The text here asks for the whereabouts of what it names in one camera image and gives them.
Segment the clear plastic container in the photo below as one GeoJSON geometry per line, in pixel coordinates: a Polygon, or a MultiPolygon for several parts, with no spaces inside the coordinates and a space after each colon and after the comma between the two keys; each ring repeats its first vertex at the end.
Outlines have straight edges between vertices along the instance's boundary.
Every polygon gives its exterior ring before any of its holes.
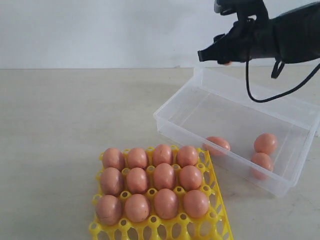
{"type": "MultiPolygon", "coordinates": [[[[180,145],[201,148],[203,143],[226,153],[213,157],[214,164],[232,171],[278,197],[299,179],[320,121],[320,107],[290,96],[267,103],[249,99],[242,80],[219,72],[195,68],[193,77],[155,113],[157,130],[180,145]],[[254,142],[262,133],[278,138],[271,155],[273,172],[251,162],[254,142]],[[206,140],[226,139],[231,151],[206,140]],[[268,176],[258,180],[252,168],[268,176]]],[[[251,84],[259,99],[278,94],[251,84]]]]}

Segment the white wall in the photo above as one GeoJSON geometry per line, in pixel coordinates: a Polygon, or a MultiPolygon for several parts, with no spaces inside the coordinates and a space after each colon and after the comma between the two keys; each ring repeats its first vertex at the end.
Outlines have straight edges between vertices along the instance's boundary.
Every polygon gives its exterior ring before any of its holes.
{"type": "MultiPolygon", "coordinates": [[[[264,1],[270,17],[313,2],[264,1]]],[[[0,69],[193,67],[235,20],[214,0],[2,0],[0,69]]]]}

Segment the plastic egg tray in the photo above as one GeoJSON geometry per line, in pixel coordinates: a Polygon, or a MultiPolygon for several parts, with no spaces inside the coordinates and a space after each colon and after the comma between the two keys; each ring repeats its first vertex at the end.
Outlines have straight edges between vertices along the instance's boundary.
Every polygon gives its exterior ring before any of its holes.
{"type": "MultiPolygon", "coordinates": [[[[146,169],[150,180],[150,188],[145,196],[151,203],[151,211],[149,217],[140,223],[131,222],[123,211],[123,216],[119,222],[113,226],[102,225],[99,222],[96,214],[94,220],[89,225],[89,231],[92,235],[92,240],[233,240],[233,235],[228,221],[228,216],[224,202],[220,193],[219,185],[217,182],[216,174],[208,151],[197,148],[199,158],[197,168],[203,175],[202,184],[199,188],[200,191],[205,193],[210,199],[210,208],[206,215],[201,218],[192,218],[188,216],[183,209],[183,197],[186,191],[179,185],[179,172],[181,167],[176,164],[176,155],[179,150],[177,146],[172,146],[174,155],[173,169],[177,177],[176,187],[174,188],[175,194],[179,199],[178,215],[169,220],[161,219],[157,216],[153,205],[155,194],[157,190],[153,185],[153,171],[155,167],[152,165],[152,155],[154,147],[148,147],[146,152],[149,157],[149,166],[146,169]]],[[[127,165],[127,155],[130,149],[125,149],[123,154],[126,160],[126,168],[122,170],[124,178],[129,172],[127,165]]],[[[98,193],[93,196],[92,203],[97,204],[103,192],[100,187],[100,175],[104,168],[96,175],[98,181],[98,193]]],[[[124,206],[126,200],[131,196],[125,184],[125,190],[120,194],[119,199],[124,206]]]]}

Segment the black cable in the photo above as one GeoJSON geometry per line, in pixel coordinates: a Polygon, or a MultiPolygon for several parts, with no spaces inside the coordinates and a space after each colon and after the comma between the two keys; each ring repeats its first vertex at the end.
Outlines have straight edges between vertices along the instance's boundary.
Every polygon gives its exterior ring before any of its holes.
{"type": "Polygon", "coordinates": [[[272,96],[272,97],[269,97],[269,98],[266,98],[266,99],[262,99],[262,100],[259,100],[259,99],[255,99],[252,95],[251,95],[251,91],[250,91],[250,85],[249,85],[249,61],[250,61],[250,47],[247,48],[247,53],[246,53],[246,63],[245,63],[245,81],[246,81],[246,91],[249,95],[249,98],[256,102],[256,103],[266,103],[266,102],[270,102],[272,100],[275,100],[275,99],[279,99],[279,98],[282,98],[286,95],[289,95],[289,94],[292,94],[293,92],[299,90],[300,88],[302,88],[317,72],[318,70],[320,69],[320,63],[312,70],[312,72],[299,84],[297,85],[296,87],[284,92],[284,93],[281,93],[281,94],[278,94],[278,95],[275,95],[275,96],[272,96]]]}

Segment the egg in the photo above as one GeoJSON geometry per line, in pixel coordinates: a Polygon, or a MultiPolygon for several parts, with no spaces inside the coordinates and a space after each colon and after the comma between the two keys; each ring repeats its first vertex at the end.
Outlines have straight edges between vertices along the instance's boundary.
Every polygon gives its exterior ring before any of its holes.
{"type": "Polygon", "coordinates": [[[112,195],[102,196],[96,206],[95,213],[100,223],[107,226],[115,225],[123,215],[120,200],[112,195]]]}
{"type": "Polygon", "coordinates": [[[176,154],[176,162],[181,168],[196,165],[199,159],[198,152],[193,146],[183,146],[176,154]]]}
{"type": "Polygon", "coordinates": [[[179,182],[186,191],[199,188],[202,180],[201,171],[195,166],[185,166],[179,173],[179,182]]]}
{"type": "Polygon", "coordinates": [[[278,147],[278,139],[274,134],[263,133],[254,141],[254,150],[257,153],[273,154],[278,147]]]}
{"type": "Polygon", "coordinates": [[[122,171],[126,167],[125,156],[118,148],[110,147],[102,155],[102,165],[105,169],[112,167],[122,171]]]}
{"type": "Polygon", "coordinates": [[[124,177],[118,169],[108,167],[101,173],[100,186],[105,195],[118,197],[125,188],[124,177]]]}
{"type": "Polygon", "coordinates": [[[146,151],[141,147],[132,148],[127,155],[129,168],[145,169],[149,164],[149,158],[146,151]]]}
{"type": "Polygon", "coordinates": [[[126,175],[126,185],[132,194],[145,194],[149,188],[149,178],[145,170],[132,168],[126,175]]]}
{"type": "Polygon", "coordinates": [[[161,189],[154,196],[154,210],[162,219],[173,219],[178,215],[179,199],[170,189],[161,189]]]}
{"type": "Polygon", "coordinates": [[[153,171],[153,185],[157,190],[174,189],[176,184],[176,174],[174,168],[167,164],[161,163],[153,171]]]}
{"type": "MultiPolygon", "coordinates": [[[[253,157],[251,158],[251,162],[259,165],[260,167],[267,169],[270,172],[273,172],[274,170],[274,162],[272,161],[272,159],[270,158],[269,155],[263,153],[263,152],[258,152],[255,153],[253,155],[253,157]]],[[[264,173],[252,168],[251,172],[253,174],[253,176],[258,179],[258,180],[266,180],[268,178],[267,175],[265,175],[264,173]]]]}
{"type": "Polygon", "coordinates": [[[190,217],[198,219],[209,210],[210,200],[199,190],[188,191],[183,197],[183,208],[190,217]]]}
{"type": "Polygon", "coordinates": [[[147,219],[150,210],[150,202],[142,194],[130,196],[124,204],[124,211],[127,218],[134,223],[141,223],[147,219]]]}
{"type": "Polygon", "coordinates": [[[174,154],[171,147],[167,144],[156,146],[152,154],[152,163],[155,167],[163,163],[172,165],[174,163],[174,154]]]}
{"type": "MultiPolygon", "coordinates": [[[[216,145],[218,145],[218,146],[220,146],[220,147],[228,150],[228,151],[231,150],[230,144],[227,142],[227,140],[225,140],[225,139],[222,138],[222,137],[219,137],[219,136],[209,136],[209,137],[207,137],[206,139],[207,139],[208,141],[210,141],[210,142],[212,142],[212,143],[214,143],[214,144],[216,144],[216,145]]],[[[209,145],[207,145],[207,144],[205,144],[205,143],[202,145],[202,148],[203,148],[204,150],[208,150],[209,153],[210,153],[212,156],[222,157],[222,156],[226,155],[224,152],[219,151],[219,150],[217,150],[217,149],[215,149],[215,148],[213,148],[213,147],[211,147],[211,146],[209,146],[209,145]]]]}

